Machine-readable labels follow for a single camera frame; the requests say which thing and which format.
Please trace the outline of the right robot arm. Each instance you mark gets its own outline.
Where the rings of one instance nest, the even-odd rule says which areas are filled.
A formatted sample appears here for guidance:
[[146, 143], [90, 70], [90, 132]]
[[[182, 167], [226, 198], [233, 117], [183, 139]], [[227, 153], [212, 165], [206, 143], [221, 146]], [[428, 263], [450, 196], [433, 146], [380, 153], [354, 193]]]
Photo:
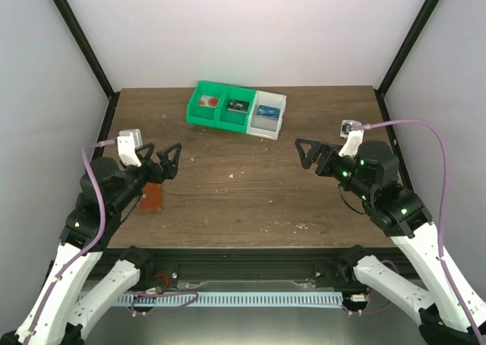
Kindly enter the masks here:
[[382, 141], [366, 141], [355, 155], [339, 145], [299, 138], [295, 142], [304, 169], [316, 168], [361, 200], [365, 215], [407, 257], [424, 288], [388, 268], [360, 245], [351, 247], [337, 268], [346, 286], [362, 283], [381, 293], [418, 326], [428, 344], [483, 344], [485, 302], [456, 265], [438, 247], [438, 229], [423, 201], [398, 181], [399, 158]]

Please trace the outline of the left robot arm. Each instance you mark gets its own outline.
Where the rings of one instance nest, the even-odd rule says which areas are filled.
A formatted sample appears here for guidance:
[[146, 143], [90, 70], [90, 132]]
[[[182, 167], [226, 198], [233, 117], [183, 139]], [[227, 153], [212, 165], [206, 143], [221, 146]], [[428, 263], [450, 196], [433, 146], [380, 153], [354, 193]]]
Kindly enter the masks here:
[[162, 150], [153, 144], [127, 147], [128, 153], [119, 154], [119, 161], [83, 158], [81, 192], [60, 235], [51, 271], [22, 325], [2, 335], [3, 344], [82, 344], [120, 295], [154, 281], [152, 255], [131, 246], [84, 298], [78, 297], [125, 221], [125, 208], [147, 184], [163, 183], [178, 173], [180, 144]]

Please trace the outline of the brown leather card holder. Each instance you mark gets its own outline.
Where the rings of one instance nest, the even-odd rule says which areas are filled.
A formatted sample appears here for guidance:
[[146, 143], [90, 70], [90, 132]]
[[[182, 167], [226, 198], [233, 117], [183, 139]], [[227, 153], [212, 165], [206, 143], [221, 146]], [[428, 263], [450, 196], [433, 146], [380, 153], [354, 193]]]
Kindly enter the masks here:
[[142, 191], [138, 210], [140, 212], [151, 212], [163, 208], [163, 189], [158, 183], [147, 183]]

